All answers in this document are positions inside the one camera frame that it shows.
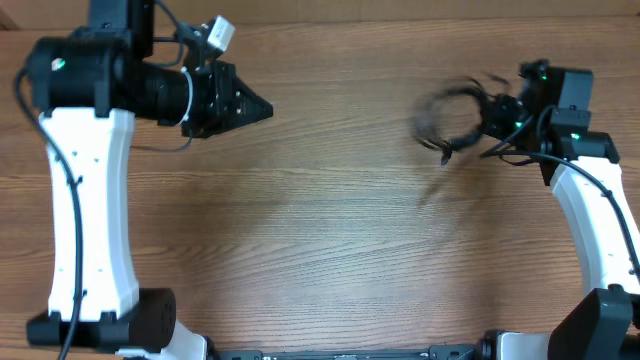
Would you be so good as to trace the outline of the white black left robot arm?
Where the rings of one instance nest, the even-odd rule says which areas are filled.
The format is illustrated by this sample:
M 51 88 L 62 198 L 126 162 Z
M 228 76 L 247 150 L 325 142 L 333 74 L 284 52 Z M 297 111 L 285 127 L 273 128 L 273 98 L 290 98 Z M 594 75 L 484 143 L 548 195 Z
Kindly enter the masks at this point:
M 176 315 L 168 288 L 143 288 L 129 244 L 128 160 L 138 119 L 207 139 L 268 119 L 272 105 L 222 60 L 223 17 L 177 22 L 174 62 L 152 61 L 155 1 L 94 1 L 88 22 L 36 42 L 15 84 L 47 146 L 54 273 L 47 309 L 28 321 L 33 346 L 88 348 L 126 359 L 213 359 L 205 336 Z

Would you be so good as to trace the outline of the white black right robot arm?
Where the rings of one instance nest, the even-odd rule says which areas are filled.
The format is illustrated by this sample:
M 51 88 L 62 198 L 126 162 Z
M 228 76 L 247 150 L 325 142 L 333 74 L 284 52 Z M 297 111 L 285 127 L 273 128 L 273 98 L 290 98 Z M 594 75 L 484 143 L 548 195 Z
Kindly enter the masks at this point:
M 493 330 L 479 359 L 636 359 L 639 356 L 639 229 L 620 156 L 590 128 L 590 70 L 524 63 L 517 108 L 492 119 L 498 145 L 484 152 L 513 166 L 536 163 L 566 217 L 584 297 L 549 333 Z

